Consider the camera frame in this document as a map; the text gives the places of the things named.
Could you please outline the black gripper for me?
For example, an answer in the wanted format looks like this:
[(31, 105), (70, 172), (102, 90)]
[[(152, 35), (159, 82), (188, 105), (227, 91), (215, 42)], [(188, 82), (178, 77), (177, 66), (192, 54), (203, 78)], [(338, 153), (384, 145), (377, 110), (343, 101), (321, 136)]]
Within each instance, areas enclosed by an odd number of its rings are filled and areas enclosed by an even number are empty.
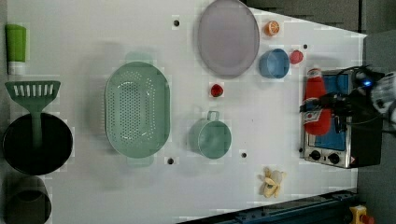
[[(348, 91), (341, 87), (341, 79), (346, 76), (348, 81)], [(335, 75), (335, 86), (340, 96), (354, 108), (355, 113), (378, 116), (375, 109), (372, 92), (378, 86), (379, 81), (384, 77), (383, 73), (375, 72), (371, 69), (341, 69)], [(332, 110), (335, 98), (333, 95), (325, 94), (319, 98), (305, 99), (300, 105), (300, 112), (319, 111), (322, 109)], [(334, 117), (334, 129), (337, 133), (347, 131), (349, 117), (337, 115)]]

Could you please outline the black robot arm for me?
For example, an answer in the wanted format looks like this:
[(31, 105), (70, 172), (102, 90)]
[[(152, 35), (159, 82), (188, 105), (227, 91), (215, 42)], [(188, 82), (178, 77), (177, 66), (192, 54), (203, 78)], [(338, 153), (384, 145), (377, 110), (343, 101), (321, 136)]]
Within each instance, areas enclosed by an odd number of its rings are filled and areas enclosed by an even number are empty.
[(376, 119), (395, 125), (395, 73), (374, 72), (364, 66), (335, 74), (335, 91), (326, 91), (319, 68), (307, 72), (300, 112), (304, 130), (316, 136), (328, 133), (332, 119), (336, 131), (359, 127)]

